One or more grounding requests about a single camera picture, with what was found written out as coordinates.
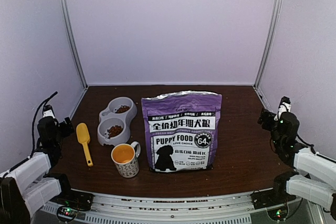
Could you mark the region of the yellow plastic scoop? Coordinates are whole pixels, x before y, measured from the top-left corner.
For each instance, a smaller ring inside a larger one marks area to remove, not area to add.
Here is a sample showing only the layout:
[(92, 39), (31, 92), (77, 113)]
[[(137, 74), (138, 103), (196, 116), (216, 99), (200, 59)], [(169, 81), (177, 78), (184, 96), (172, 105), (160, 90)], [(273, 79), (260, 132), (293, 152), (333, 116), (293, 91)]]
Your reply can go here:
[(85, 123), (79, 123), (76, 127), (77, 141), (82, 145), (86, 163), (89, 167), (93, 166), (93, 161), (89, 151), (90, 134)]

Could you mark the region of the purple pet food bag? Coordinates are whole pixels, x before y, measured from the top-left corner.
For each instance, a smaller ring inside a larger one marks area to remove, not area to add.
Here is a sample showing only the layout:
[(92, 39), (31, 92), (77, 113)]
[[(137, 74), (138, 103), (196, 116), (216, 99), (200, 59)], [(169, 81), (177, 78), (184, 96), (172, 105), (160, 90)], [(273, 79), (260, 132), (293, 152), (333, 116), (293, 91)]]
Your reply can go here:
[(180, 91), (141, 100), (149, 168), (157, 173), (211, 169), (222, 95)]

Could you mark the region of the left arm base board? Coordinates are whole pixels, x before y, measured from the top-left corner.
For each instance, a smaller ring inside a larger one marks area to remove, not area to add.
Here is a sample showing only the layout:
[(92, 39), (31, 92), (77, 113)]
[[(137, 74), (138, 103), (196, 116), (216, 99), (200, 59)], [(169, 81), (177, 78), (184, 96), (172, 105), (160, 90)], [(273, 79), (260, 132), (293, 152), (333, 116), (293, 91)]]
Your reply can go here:
[(94, 195), (77, 190), (70, 190), (52, 198), (50, 201), (59, 204), (56, 216), (61, 221), (73, 221), (80, 212), (91, 210)]

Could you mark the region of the right arm base board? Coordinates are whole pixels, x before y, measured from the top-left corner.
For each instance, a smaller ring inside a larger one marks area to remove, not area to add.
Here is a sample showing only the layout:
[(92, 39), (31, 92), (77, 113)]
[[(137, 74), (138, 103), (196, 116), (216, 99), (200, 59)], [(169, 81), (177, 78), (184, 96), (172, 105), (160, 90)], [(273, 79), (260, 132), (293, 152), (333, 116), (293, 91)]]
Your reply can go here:
[(284, 221), (289, 217), (288, 204), (296, 199), (293, 195), (279, 195), (273, 189), (256, 190), (250, 194), (254, 209), (266, 209), (268, 217), (273, 221)]

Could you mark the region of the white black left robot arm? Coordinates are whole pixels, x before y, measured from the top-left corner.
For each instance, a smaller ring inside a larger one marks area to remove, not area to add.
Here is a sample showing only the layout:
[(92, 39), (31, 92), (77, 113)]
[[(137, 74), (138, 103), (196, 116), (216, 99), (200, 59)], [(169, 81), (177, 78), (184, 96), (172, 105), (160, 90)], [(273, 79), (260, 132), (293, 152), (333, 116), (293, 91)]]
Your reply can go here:
[(61, 157), (61, 141), (74, 132), (70, 118), (39, 120), (38, 148), (1, 173), (1, 223), (30, 223), (32, 216), (56, 197), (71, 205), (76, 197), (65, 174), (50, 174)]

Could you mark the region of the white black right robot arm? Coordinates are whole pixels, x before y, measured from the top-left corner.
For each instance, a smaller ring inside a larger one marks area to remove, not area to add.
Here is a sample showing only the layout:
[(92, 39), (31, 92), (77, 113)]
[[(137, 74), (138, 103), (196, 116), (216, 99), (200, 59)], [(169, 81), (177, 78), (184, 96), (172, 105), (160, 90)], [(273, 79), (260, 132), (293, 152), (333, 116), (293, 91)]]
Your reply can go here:
[(258, 124), (270, 132), (280, 160), (293, 169), (274, 179), (271, 202), (279, 204), (298, 196), (323, 207), (335, 219), (335, 160), (315, 151), (313, 145), (297, 141), (300, 122), (291, 112), (275, 114), (262, 109)]

